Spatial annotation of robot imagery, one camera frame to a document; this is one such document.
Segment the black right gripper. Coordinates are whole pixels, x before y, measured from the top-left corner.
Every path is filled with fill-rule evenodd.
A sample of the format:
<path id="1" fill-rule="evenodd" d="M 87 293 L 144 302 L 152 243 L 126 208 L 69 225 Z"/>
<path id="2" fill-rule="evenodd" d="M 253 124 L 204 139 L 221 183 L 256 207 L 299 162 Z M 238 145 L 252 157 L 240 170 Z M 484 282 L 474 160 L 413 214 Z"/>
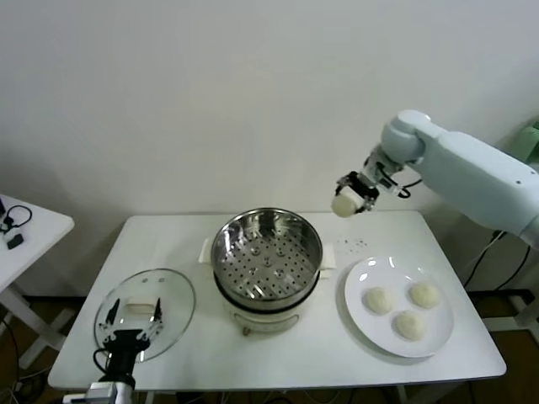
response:
<path id="1" fill-rule="evenodd" d="M 359 204 L 355 210 L 356 214 L 368 212 L 373 209 L 379 197 L 379 191 L 375 185 L 372 185 L 356 171 L 352 171 L 338 179 L 335 195 L 339 195 L 346 188 L 352 189 L 359 195 Z"/>

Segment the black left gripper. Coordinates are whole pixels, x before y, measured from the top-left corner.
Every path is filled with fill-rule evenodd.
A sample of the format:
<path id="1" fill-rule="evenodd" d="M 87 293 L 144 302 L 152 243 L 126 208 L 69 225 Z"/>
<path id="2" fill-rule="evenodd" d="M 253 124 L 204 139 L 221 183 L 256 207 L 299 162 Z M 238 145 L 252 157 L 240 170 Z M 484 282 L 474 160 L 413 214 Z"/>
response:
<path id="1" fill-rule="evenodd" d="M 157 299 L 155 310 L 143 331 L 114 331 L 119 307 L 120 299 L 117 298 L 106 311 L 104 318 L 98 320 L 98 341 L 103 342 L 104 349 L 109 354 L 109 362 L 105 367 L 104 374 L 115 378 L 132 376 L 137 355 L 148 349 L 150 340 L 153 340 L 163 330 L 163 311 L 160 298 Z"/>

